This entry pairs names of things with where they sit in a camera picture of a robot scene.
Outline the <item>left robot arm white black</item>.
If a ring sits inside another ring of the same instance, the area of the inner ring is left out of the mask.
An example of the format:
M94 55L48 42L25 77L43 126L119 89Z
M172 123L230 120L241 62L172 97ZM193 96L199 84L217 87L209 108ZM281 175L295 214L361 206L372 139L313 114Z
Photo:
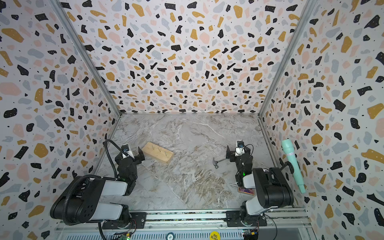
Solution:
M133 222L129 207L123 204L103 203L102 197L129 196L138 179L137 165L145 160L141 149L133 155L127 145L115 157L117 177L96 175L77 176L54 202L50 216L73 226L85 223L111 223L125 228Z

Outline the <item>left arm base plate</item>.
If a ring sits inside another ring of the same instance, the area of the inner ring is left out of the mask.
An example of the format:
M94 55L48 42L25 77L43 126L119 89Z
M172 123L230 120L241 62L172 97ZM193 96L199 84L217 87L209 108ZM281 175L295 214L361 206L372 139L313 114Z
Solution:
M146 212L130 212L122 215L118 220L107 220L103 223L103 230L128 231L143 229L146 223Z

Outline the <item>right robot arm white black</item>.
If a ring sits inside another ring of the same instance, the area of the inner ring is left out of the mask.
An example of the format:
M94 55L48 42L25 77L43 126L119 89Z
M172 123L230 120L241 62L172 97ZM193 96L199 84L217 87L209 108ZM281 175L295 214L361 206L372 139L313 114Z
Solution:
M264 225L263 215L274 209L291 206L294 195L283 176L282 170L289 167L295 172L290 162L281 168L253 168L253 156L249 147L239 145L234 151L226 150L226 158L235 163L237 172L235 180L238 187L244 190L255 190L251 200L242 203L238 211L227 211L226 222L228 227L253 227Z

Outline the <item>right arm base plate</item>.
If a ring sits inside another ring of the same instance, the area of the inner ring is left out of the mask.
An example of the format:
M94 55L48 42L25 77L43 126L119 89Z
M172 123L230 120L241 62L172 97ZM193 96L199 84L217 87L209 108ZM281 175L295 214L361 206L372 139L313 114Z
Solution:
M251 216L246 212L236 210L236 211L226 211L225 222L228 227L266 227L267 221L260 215Z

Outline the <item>light wooden block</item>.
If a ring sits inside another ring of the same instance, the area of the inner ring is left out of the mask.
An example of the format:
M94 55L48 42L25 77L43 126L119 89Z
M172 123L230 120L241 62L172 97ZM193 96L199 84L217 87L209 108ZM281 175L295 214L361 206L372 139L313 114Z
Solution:
M146 157L150 157L164 164L169 164L175 155L172 151L151 142L146 143L142 151Z

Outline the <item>steel claw hammer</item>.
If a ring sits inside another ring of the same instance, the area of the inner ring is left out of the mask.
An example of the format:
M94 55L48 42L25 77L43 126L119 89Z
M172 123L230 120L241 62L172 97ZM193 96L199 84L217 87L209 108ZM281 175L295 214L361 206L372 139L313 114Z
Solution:
M219 164L220 162L225 161L225 160L227 160L227 159L221 159L221 160L218 160L218 161L215 160L215 159L213 159L213 165L214 165L215 169L218 169L218 168L219 168L218 164Z

